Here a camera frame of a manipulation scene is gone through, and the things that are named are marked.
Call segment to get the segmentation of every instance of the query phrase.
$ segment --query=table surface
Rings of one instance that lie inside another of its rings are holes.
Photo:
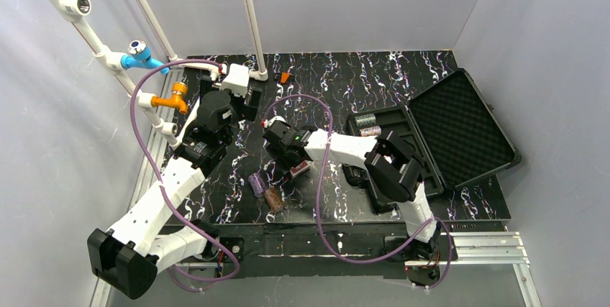
[[[256,68],[253,55],[216,55],[208,58],[220,63],[237,63]],[[345,119],[351,112],[404,105],[413,96],[453,72],[458,66],[451,51],[341,52],[265,55],[269,81],[250,79],[263,90],[258,121],[240,122],[235,130],[235,145],[204,183],[196,188],[179,208],[188,219],[203,219],[217,224],[313,224],[314,202],[320,162],[297,179],[276,174],[270,155],[263,148],[260,120],[277,98],[305,93],[326,102],[334,117],[333,130],[344,133]],[[281,86],[273,74],[289,72],[293,83]],[[185,69],[188,104],[199,97],[199,70]],[[180,127],[186,116],[176,112]],[[327,127],[320,106],[309,100],[290,100],[276,108],[292,125],[314,124]],[[286,210],[274,214],[264,199],[254,197],[247,177],[259,172],[276,187],[286,202]],[[324,223],[364,223],[400,220],[398,211],[377,215],[364,190],[347,184],[339,164],[331,162],[324,177]],[[429,198],[432,212],[448,221],[506,221],[510,213],[495,176],[456,191],[445,191]],[[172,218],[169,224],[178,224]]]

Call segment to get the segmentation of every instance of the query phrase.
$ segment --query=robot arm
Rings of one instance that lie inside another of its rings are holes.
[[[255,118],[261,91],[248,87],[248,78],[248,69],[235,64],[221,83],[213,75],[201,77],[200,98],[161,174],[174,207],[201,185],[227,154],[227,146],[233,143],[232,125]],[[187,226],[157,239],[172,215],[160,185],[160,181],[153,183],[119,221],[105,232],[95,229],[87,239],[93,273],[132,299],[144,294],[167,267],[211,251],[211,244]],[[218,231],[208,224],[199,222],[197,226],[218,237]]]
[[[280,116],[265,123],[263,137],[271,157],[282,170],[297,166],[303,160],[323,160],[328,132],[315,127],[294,129]],[[395,132],[378,137],[354,137],[333,133],[330,137],[329,160],[365,169],[379,191],[395,201],[411,235],[433,217],[422,181],[422,160],[414,149]],[[440,235],[436,221],[428,224],[415,240],[433,252]]]

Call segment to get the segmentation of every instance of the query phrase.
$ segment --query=faucet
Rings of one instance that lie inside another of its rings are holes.
[[[162,62],[151,57],[150,48],[142,40],[133,40],[129,44],[127,52],[131,56],[123,55],[123,58],[121,58],[121,65],[125,70],[128,68],[147,68],[152,70],[163,65]],[[168,72],[170,72],[169,68],[161,70],[163,75],[167,75]]]
[[[186,95],[188,87],[185,83],[175,82],[172,86],[172,96],[170,98],[160,98],[153,96],[150,99],[150,105],[153,107],[164,106],[170,108],[177,108],[180,114],[186,114],[188,107],[183,97]]]

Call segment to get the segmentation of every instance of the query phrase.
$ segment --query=black foam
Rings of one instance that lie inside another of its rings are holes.
[[[448,185],[460,185],[515,161],[511,146],[463,71],[456,71],[409,103]]]

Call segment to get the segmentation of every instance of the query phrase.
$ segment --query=gray wall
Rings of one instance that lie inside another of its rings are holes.
[[[111,49],[153,42],[125,0],[92,5]],[[126,211],[142,162],[128,98],[47,0],[0,0],[0,33],[0,306],[88,306],[87,236]]]
[[[546,306],[607,306],[610,0],[479,0],[455,46],[524,154],[501,176]]]
[[[175,51],[253,53],[243,0],[148,0]],[[265,52],[445,50],[477,0],[254,0]]]

